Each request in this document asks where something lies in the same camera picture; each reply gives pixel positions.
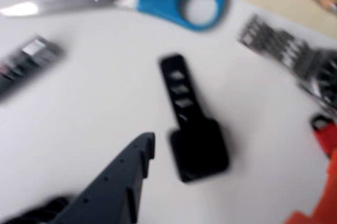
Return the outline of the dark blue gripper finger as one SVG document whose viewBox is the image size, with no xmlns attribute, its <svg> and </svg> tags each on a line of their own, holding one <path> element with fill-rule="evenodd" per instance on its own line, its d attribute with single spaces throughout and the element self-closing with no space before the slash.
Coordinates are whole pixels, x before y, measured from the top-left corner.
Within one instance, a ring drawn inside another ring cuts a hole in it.
<svg viewBox="0 0 337 224">
<path fill-rule="evenodd" d="M 134 139 L 53 223 L 137 223 L 143 181 L 155 156 L 155 134 Z"/>
</svg>

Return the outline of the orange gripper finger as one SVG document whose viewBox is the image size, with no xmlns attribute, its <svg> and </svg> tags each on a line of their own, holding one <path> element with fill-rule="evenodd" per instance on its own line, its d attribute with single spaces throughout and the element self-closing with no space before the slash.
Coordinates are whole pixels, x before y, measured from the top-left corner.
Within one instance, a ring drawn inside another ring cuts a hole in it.
<svg viewBox="0 0 337 224">
<path fill-rule="evenodd" d="M 314 211 L 309 216 L 295 211 L 284 223 L 336 223 L 336 149 L 332 152 L 327 175 L 323 194 Z"/>
</svg>

